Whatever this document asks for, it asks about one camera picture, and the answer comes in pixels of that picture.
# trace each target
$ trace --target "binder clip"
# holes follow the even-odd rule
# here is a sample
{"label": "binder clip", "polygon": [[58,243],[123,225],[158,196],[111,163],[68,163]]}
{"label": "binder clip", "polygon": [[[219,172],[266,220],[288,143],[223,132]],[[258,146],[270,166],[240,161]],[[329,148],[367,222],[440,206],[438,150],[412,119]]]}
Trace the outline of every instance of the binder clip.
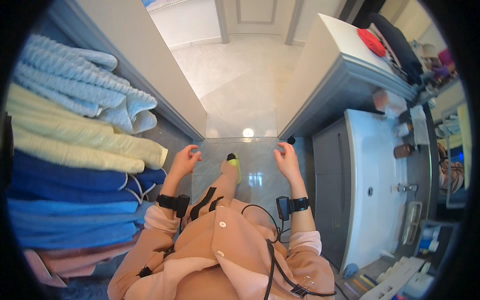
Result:
{"label": "binder clip", "polygon": [[297,294],[300,298],[305,297],[308,292],[308,289],[313,287],[315,283],[312,281],[310,276],[305,276],[301,284],[297,284],[296,287],[291,290],[292,293]]}

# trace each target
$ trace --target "bathroom sink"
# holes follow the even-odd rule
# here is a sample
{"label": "bathroom sink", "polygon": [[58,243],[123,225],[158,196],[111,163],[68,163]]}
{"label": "bathroom sink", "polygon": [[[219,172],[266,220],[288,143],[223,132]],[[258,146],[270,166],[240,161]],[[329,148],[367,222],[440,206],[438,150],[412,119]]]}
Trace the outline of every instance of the bathroom sink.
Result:
{"label": "bathroom sink", "polygon": [[392,135],[396,120],[347,109],[344,113],[350,151],[351,203],[347,243],[341,270],[355,263],[362,268],[394,252],[407,194],[396,186],[407,183],[407,159],[395,159],[402,144]]}

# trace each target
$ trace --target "foot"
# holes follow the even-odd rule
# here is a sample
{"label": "foot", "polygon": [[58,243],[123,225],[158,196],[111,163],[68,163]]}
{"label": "foot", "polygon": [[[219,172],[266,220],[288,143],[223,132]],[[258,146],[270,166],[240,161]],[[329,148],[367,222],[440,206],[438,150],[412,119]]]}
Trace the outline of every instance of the foot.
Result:
{"label": "foot", "polygon": [[237,185],[239,185],[241,183],[241,172],[240,172],[240,161],[239,161],[238,155],[236,155],[235,153],[230,153],[227,156],[227,163],[237,168],[237,172],[238,172]]}

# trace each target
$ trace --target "hand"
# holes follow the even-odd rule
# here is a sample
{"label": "hand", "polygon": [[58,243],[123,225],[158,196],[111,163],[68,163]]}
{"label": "hand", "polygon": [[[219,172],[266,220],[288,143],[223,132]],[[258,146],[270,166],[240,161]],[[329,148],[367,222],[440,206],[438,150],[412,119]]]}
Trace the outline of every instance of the hand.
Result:
{"label": "hand", "polygon": [[180,181],[180,179],[188,173],[193,173],[195,163],[197,161],[202,161],[202,158],[200,157],[200,154],[202,153],[200,151],[193,153],[192,150],[194,149],[198,149],[198,146],[188,145],[175,155],[172,167],[168,173],[171,178]]}
{"label": "hand", "polygon": [[277,149],[273,151],[280,173],[282,173],[288,181],[301,179],[299,162],[293,146],[285,142],[277,143],[277,145],[283,148],[283,151],[278,151]]}

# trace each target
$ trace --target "leg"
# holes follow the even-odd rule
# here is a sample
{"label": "leg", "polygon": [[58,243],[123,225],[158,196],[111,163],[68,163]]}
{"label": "leg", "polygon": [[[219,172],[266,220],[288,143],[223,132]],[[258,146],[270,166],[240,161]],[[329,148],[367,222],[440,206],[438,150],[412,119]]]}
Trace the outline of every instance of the leg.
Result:
{"label": "leg", "polygon": [[[229,165],[227,161],[224,160],[220,164],[220,171],[222,172],[220,177],[210,185],[210,187],[216,188],[216,190],[209,203],[221,196],[224,196],[226,199],[233,199],[233,197],[235,197],[235,189],[239,177],[237,168]],[[207,195],[209,188],[197,199],[197,202],[201,201]]]}

